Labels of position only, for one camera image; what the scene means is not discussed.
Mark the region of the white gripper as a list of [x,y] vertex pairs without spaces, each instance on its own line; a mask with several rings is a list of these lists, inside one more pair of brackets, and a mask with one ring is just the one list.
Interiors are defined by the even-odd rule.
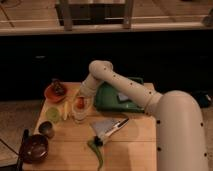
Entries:
[[97,89],[100,85],[100,80],[94,78],[92,75],[88,75],[81,83],[79,93],[86,98],[93,97],[96,95]]

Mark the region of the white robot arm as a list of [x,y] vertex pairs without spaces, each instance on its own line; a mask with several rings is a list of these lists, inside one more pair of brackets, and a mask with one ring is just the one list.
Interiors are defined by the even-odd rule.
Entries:
[[202,111],[184,91],[161,94],[113,71],[110,61],[94,60],[80,92],[92,97],[107,82],[157,121],[157,171],[209,171]]

